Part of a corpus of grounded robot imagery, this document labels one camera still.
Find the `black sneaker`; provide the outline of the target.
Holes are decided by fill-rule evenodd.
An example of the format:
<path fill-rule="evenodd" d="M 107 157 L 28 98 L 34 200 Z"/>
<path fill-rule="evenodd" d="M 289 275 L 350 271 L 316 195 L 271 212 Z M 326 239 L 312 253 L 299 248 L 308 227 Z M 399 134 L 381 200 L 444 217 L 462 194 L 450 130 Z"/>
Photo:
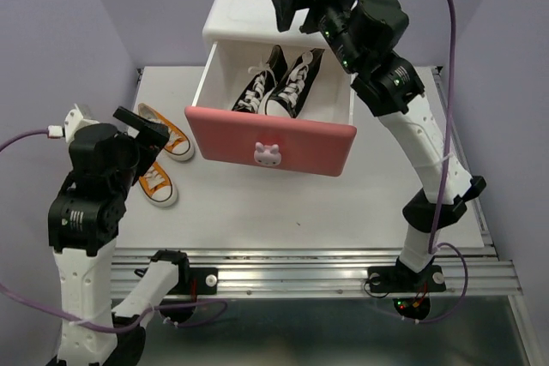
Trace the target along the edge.
<path fill-rule="evenodd" d="M 275 90 L 287 72 L 287 60 L 279 45 L 274 45 L 266 62 L 248 68 L 250 82 L 232 106 L 232 111 L 260 114 L 262 103 Z"/>
<path fill-rule="evenodd" d="M 297 118 L 319 73 L 324 49 L 301 53 L 280 82 L 262 102 L 260 113 L 267 116 Z"/>

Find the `pink bunny knob top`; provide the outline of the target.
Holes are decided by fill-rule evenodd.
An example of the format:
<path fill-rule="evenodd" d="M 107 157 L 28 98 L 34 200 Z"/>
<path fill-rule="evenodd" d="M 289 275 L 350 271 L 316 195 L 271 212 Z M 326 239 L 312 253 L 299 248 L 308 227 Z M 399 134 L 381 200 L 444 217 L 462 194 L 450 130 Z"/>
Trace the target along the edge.
<path fill-rule="evenodd" d="M 274 167 L 281 163 L 281 153 L 278 144 L 265 145 L 257 142 L 255 145 L 254 160 L 259 165 Z"/>

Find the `dark pink top drawer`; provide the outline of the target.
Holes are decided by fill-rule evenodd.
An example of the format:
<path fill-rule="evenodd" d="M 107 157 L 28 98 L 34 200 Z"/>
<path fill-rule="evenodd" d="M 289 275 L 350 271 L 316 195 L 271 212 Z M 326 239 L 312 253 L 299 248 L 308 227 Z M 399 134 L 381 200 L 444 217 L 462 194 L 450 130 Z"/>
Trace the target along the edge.
<path fill-rule="evenodd" d="M 330 51 L 323 53 L 317 78 L 297 118 L 232 111 L 250 82 L 248 68 L 266 62 L 272 45 L 216 41 L 193 103 L 184 110 L 201 155 L 208 160 L 259 165 L 255 145 L 278 144 L 281 163 L 270 167 L 339 176 L 357 129 L 353 126 L 350 77 Z"/>

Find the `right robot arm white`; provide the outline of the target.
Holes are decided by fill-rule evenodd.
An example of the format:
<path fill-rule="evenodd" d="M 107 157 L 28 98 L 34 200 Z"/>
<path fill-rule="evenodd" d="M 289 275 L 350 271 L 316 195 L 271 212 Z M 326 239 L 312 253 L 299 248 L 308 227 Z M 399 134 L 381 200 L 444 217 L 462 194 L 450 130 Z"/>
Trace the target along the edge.
<path fill-rule="evenodd" d="M 351 88 L 394 136 L 422 188 L 403 208 L 407 235 L 395 267 L 399 286 L 425 280 L 440 229 L 453 225 L 486 186 L 444 147 L 425 86 L 414 66 L 395 52 L 409 24 L 398 0 L 271 0 L 277 29 L 289 30 L 297 11 L 307 15 L 301 33 L 320 33 Z"/>

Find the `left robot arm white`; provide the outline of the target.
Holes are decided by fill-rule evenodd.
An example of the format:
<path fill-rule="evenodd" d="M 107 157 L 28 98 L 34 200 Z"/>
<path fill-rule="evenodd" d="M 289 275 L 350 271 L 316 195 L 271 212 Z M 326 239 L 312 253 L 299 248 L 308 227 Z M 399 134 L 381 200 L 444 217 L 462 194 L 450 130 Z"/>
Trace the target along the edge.
<path fill-rule="evenodd" d="M 135 365 L 146 327 L 164 297 L 190 285 L 185 253 L 159 250 L 130 294 L 112 305 L 111 279 L 119 222 L 132 186 L 168 142 L 167 128 L 123 107 L 113 116 L 135 136 L 75 107 L 64 120 L 72 169 L 48 213 L 57 265 L 62 330 L 52 365 Z"/>

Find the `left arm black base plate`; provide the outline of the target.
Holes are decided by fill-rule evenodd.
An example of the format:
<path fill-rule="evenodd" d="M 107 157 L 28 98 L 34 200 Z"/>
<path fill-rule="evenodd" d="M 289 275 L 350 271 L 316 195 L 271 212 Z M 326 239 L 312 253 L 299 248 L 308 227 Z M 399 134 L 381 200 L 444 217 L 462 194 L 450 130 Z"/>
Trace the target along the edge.
<path fill-rule="evenodd" d="M 217 267 L 191 267 L 189 279 L 180 281 L 160 303 L 159 315 L 165 324 L 176 328 L 206 326 L 217 321 L 227 310 L 227 303 L 213 300 L 209 304 L 175 309 L 174 306 L 195 303 L 199 296 L 217 294 Z"/>

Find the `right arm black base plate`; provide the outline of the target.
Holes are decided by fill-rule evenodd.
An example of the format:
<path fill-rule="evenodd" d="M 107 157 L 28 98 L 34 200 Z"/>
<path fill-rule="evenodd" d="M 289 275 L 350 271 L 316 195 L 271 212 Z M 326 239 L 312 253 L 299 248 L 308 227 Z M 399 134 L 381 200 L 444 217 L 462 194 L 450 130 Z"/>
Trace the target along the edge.
<path fill-rule="evenodd" d="M 447 290 L 442 268 L 432 263 L 416 273 L 399 261 L 394 266 L 370 267 L 363 284 L 371 297 L 395 295 L 393 305 L 398 315 L 424 321 L 430 314 L 431 293 Z"/>

